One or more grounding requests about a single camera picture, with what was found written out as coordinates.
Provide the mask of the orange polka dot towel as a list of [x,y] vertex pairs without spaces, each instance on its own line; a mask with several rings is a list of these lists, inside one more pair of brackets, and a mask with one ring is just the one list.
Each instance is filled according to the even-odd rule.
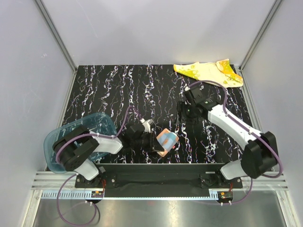
[[165,157],[168,152],[175,147],[179,140],[178,135],[169,131],[167,128],[165,128],[156,138],[159,144],[164,148],[164,151],[157,152],[161,157]]

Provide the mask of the yellow cream towel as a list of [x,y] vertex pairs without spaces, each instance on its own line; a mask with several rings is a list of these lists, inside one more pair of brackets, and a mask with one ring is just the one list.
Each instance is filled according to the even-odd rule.
[[173,65],[174,71],[196,80],[208,80],[209,84],[220,84],[225,88],[242,87],[243,78],[236,74],[230,66],[230,60],[187,65]]

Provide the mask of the blue transparent plastic bin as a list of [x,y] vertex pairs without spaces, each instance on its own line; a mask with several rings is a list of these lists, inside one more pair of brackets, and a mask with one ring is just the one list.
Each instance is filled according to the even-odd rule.
[[44,140],[45,160],[50,171],[74,171],[92,180],[98,175],[93,162],[123,147],[111,118],[94,113],[50,132]]

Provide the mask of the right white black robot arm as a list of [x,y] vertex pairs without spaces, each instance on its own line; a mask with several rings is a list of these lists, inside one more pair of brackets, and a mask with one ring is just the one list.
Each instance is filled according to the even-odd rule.
[[257,179],[265,176],[265,172],[272,167],[281,165],[275,136],[245,124],[224,105],[207,101],[197,105],[178,102],[177,113],[178,121],[182,123],[197,124],[199,119],[210,121],[232,137],[243,150],[241,159],[223,165],[215,175],[219,187],[228,186],[237,177]]

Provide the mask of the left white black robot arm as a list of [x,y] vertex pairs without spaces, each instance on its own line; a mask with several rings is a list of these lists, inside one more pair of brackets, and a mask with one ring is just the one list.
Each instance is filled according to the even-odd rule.
[[56,162],[66,171],[82,175],[91,187],[98,187],[102,183],[99,169],[89,159],[92,153],[116,154],[132,149],[143,149],[151,153],[165,150],[149,123],[128,124],[115,139],[105,138],[104,135],[97,136],[81,125],[53,144]]

